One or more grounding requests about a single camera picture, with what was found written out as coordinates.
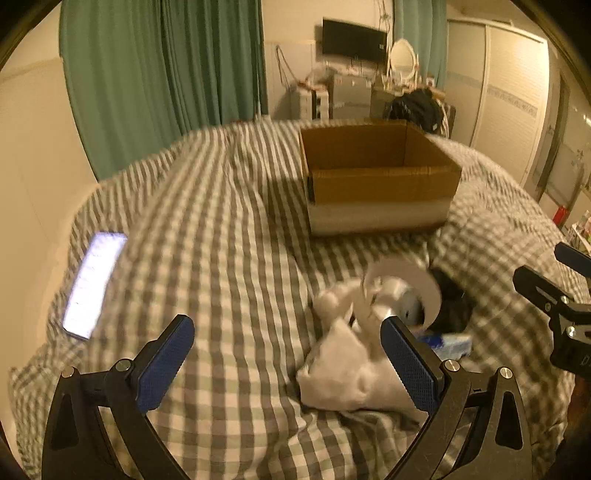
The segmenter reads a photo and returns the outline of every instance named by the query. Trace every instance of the phone screen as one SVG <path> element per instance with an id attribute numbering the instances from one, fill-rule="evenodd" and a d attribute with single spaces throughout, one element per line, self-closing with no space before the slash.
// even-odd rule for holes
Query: phone screen
<path id="1" fill-rule="evenodd" d="M 63 327 L 72 335 L 89 339 L 99 319 L 107 282 L 127 237 L 122 233 L 98 232 L 86 255 L 68 299 Z"/>

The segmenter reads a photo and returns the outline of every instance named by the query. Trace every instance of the green curtain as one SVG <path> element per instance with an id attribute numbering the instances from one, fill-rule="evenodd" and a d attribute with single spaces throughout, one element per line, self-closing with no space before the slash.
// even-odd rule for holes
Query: green curtain
<path id="1" fill-rule="evenodd" d="M 439 88 L 447 73 L 446 0 L 394 0 L 394 40 L 406 38 L 418 54 L 423 79 L 431 73 Z"/>
<path id="2" fill-rule="evenodd" d="M 64 0 L 60 54 L 98 180 L 267 112 L 260 0 Z"/>

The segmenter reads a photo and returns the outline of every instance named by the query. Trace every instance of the silver bolt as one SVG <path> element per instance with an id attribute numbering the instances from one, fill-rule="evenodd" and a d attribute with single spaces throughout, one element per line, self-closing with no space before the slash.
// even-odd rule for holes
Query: silver bolt
<path id="1" fill-rule="evenodd" d="M 450 372 L 457 372 L 460 369 L 460 364 L 455 360 L 445 360 L 443 364 Z"/>
<path id="2" fill-rule="evenodd" d="M 126 358 L 124 358 L 123 360 L 119 360 L 115 364 L 115 369 L 118 372 L 127 372 L 127 370 L 129 370 L 130 368 L 131 368 L 131 360 L 127 360 Z"/>
<path id="3" fill-rule="evenodd" d="M 61 376 L 63 378 L 70 378 L 72 375 L 74 375 L 74 367 L 65 367 L 65 369 L 61 371 Z"/>
<path id="4" fill-rule="evenodd" d="M 501 368 L 501 376 L 509 380 L 513 376 L 513 372 L 507 367 Z"/>

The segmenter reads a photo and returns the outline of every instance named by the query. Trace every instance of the bed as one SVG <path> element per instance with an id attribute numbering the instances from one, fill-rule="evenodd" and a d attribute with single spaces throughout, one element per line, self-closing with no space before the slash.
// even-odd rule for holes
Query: bed
<path id="1" fill-rule="evenodd" d="M 572 375 L 553 368 L 547 321 L 513 289 L 522 264 L 591 301 L 584 279 L 553 257 L 561 240 L 541 209 L 491 160 L 432 137 L 462 165 L 447 223 L 433 233 L 312 238 L 299 122 L 263 119 L 191 133 L 103 182 L 76 215 L 68 269 L 47 319 L 47 343 L 10 374 L 23 465 L 40 477 L 44 426 L 61 370 L 133 358 L 177 313 L 196 340 L 161 407 L 148 416 L 190 478 L 383 478 L 417 425 L 397 413 L 317 411 L 300 404 L 296 372 L 323 334 L 310 299 L 401 254 L 439 267 L 477 301 L 466 365 L 516 373 L 534 470 L 553 460 Z M 97 231 L 129 236 L 93 336 L 61 328 L 77 267 Z M 112 420 L 105 424 L 131 474 Z"/>

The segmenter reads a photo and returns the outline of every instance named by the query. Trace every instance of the open cardboard box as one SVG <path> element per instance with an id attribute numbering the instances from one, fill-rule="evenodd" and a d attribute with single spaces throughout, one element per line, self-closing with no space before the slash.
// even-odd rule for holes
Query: open cardboard box
<path id="1" fill-rule="evenodd" d="M 445 223 L 462 173 L 400 120 L 302 129 L 300 148 L 315 235 L 434 229 Z"/>

